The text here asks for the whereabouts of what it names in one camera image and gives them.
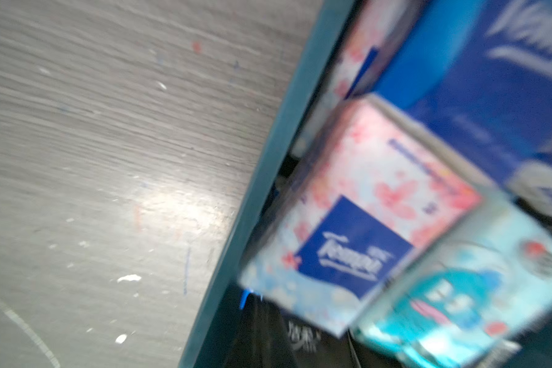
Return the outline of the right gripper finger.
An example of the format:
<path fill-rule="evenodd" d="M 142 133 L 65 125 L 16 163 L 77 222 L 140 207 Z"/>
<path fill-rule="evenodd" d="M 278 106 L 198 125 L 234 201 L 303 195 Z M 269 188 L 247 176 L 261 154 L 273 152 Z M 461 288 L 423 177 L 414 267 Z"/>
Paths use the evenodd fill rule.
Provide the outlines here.
<path fill-rule="evenodd" d="M 296 367 L 278 307 L 250 295 L 242 311 L 238 333 L 223 363 L 224 367 Z"/>

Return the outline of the dark blue Tempo tissue pack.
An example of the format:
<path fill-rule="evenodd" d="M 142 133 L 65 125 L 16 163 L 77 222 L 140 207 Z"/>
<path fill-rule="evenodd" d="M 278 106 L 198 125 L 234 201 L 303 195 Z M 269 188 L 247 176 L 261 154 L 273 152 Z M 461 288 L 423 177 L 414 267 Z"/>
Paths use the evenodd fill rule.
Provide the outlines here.
<path fill-rule="evenodd" d="M 552 217 L 552 1 L 433 1 L 374 92 Z"/>

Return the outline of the pink white Tempo tissue pack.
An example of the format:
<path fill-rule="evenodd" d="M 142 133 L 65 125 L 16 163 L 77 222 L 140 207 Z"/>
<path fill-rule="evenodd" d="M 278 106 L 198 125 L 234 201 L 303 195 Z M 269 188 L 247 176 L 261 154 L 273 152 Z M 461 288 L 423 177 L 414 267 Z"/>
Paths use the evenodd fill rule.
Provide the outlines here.
<path fill-rule="evenodd" d="M 427 4 L 427 1 L 363 2 L 343 34 L 291 145 L 289 154 L 294 159 L 302 158 L 331 111 L 352 93 L 363 75 L 368 81 L 378 78 Z"/>

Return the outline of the teal plastic storage box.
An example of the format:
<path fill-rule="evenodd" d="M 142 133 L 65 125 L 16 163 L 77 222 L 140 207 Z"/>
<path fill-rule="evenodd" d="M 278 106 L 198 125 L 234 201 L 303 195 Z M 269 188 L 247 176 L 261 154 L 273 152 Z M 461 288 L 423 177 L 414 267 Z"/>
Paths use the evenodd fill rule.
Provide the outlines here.
<path fill-rule="evenodd" d="M 324 2 L 219 257 L 180 367 L 220 367 L 228 355 L 241 316 L 236 299 L 243 293 L 234 277 L 245 243 L 260 214 L 271 202 L 274 181 L 288 159 L 285 150 L 334 63 L 334 53 L 340 49 L 342 38 L 349 35 L 351 23 L 364 9 L 363 1 Z"/>

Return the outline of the pink blue Tempo tissue pack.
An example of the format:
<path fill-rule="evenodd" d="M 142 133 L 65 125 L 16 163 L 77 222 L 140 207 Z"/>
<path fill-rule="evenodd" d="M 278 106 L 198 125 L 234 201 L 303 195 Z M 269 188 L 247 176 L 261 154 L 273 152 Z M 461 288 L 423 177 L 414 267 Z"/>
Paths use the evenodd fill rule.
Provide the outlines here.
<path fill-rule="evenodd" d="M 253 231 L 239 286 L 345 333 L 481 203 L 440 148 L 378 95 L 343 102 Z"/>

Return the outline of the teal cartoon tissue pack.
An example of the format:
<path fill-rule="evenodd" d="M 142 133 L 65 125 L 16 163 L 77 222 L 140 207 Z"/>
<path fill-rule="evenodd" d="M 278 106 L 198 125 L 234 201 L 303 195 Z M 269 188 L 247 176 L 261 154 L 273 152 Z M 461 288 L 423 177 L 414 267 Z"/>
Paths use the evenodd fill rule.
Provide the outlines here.
<path fill-rule="evenodd" d="M 408 367 L 465 367 L 552 311 L 552 235 L 503 193 L 397 277 L 354 325 Z"/>

